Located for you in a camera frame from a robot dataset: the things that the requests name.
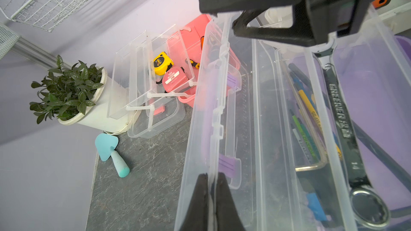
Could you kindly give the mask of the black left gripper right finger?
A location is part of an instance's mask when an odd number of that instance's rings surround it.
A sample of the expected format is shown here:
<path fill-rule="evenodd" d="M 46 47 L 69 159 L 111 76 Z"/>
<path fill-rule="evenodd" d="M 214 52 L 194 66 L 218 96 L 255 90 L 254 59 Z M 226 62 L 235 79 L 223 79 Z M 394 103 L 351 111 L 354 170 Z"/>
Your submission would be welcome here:
<path fill-rule="evenodd" d="M 219 172 L 216 185 L 216 221 L 218 231 L 244 231 L 224 173 Z"/>

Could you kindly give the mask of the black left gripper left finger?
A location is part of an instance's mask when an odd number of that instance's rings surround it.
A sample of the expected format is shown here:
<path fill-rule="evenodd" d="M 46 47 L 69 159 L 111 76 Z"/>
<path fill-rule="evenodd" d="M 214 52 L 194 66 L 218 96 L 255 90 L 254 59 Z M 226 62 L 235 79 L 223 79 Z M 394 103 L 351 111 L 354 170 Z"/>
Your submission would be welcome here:
<path fill-rule="evenodd" d="M 207 231 L 209 211 L 208 174 L 197 178 L 180 231 Z"/>

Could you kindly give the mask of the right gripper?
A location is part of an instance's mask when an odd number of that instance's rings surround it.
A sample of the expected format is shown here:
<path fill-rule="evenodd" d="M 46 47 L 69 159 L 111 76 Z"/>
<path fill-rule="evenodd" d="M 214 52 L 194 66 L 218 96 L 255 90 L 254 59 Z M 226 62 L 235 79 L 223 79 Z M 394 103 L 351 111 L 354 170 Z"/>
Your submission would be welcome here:
<path fill-rule="evenodd" d="M 237 37 L 311 47 L 327 43 L 329 34 L 333 32 L 339 37 L 357 33 L 373 0 L 303 0 L 299 3 L 300 1 L 199 0 L 199 9 L 201 13 L 212 15 L 244 11 L 232 24 Z M 289 5 L 296 5 L 290 28 L 248 27 L 263 10 Z"/>

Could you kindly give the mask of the purple toolbox with clear lid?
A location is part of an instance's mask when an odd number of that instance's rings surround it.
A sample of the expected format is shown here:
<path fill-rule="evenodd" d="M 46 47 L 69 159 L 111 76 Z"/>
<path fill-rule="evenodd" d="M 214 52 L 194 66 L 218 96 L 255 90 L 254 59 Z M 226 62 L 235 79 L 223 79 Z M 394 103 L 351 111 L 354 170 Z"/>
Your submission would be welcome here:
<path fill-rule="evenodd" d="M 236 37 L 237 13 L 206 26 L 175 230 L 208 174 L 208 231 L 225 174 L 247 231 L 379 231 L 351 208 L 321 64 L 311 48 Z M 373 7 L 333 59 L 368 178 L 411 228 L 411 60 Z"/>

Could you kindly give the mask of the white toolbox with clear lid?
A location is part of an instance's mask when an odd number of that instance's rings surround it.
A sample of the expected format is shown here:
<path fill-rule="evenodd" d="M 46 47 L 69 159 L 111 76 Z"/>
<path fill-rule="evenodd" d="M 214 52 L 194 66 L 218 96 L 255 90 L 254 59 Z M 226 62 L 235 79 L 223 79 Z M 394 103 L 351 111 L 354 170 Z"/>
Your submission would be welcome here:
<path fill-rule="evenodd" d="M 411 33 L 411 0 L 391 0 L 376 11 L 392 33 L 405 32 L 407 36 Z"/>

